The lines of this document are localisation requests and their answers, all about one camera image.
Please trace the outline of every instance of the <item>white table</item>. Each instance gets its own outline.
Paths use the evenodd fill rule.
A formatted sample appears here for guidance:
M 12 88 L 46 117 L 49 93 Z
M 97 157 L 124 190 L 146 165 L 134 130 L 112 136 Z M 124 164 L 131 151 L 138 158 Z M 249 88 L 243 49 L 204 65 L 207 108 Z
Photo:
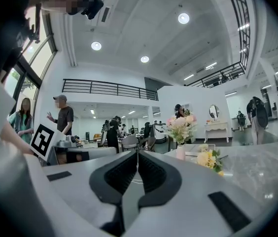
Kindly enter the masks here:
M 217 123 L 211 123 L 211 124 L 205 124 L 205 141 L 208 140 L 208 132 L 212 130 L 226 130 L 226 139 L 227 143 L 229 142 L 229 137 L 228 137 L 228 122 L 217 122 Z

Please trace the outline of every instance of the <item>gray cap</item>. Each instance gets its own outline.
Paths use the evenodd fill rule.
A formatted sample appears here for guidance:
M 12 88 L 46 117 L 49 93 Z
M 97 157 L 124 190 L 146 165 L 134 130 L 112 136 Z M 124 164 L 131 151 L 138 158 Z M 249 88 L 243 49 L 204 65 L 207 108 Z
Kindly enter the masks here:
M 67 101 L 67 97 L 65 95 L 59 95 L 57 97 L 54 97 L 54 100 L 59 100 L 59 99 L 64 100 L 65 102 Z

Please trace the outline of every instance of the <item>teal shirt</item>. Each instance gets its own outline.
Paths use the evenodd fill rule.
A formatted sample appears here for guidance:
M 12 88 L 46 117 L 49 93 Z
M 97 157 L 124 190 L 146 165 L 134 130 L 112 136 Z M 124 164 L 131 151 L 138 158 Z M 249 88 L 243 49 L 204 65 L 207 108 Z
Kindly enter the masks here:
M 16 118 L 16 112 L 13 113 L 9 118 L 8 121 L 10 124 L 14 123 L 14 127 L 15 127 L 15 118 Z M 23 118 L 22 118 L 22 125 L 20 127 L 20 131 L 24 131 L 26 130 L 26 124 L 25 124 L 25 119 L 26 119 L 26 114 L 23 114 Z M 31 125 L 30 128 L 34 128 L 34 124 L 33 124 L 33 119 L 31 121 Z M 32 134 L 31 133 L 25 133 L 21 136 L 21 138 L 26 142 L 26 143 L 30 143 L 31 139 L 32 139 Z

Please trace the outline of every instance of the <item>round mirror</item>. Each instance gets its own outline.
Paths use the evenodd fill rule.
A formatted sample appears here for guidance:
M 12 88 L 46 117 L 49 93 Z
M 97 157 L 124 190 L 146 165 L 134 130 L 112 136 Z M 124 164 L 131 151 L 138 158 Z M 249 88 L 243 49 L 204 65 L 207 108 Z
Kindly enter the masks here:
M 211 105 L 209 108 L 209 115 L 212 119 L 217 119 L 219 116 L 219 108 L 216 105 Z

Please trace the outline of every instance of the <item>black rubber pad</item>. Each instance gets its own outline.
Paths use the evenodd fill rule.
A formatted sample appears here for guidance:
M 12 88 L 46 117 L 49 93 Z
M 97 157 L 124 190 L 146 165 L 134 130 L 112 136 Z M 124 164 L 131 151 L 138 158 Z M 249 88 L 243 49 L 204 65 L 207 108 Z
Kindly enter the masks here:
M 47 178 L 51 182 L 71 175 L 72 174 L 69 171 L 64 171 L 57 174 L 48 175 Z
M 209 194 L 208 197 L 234 232 L 251 223 L 249 218 L 224 193 L 216 192 Z

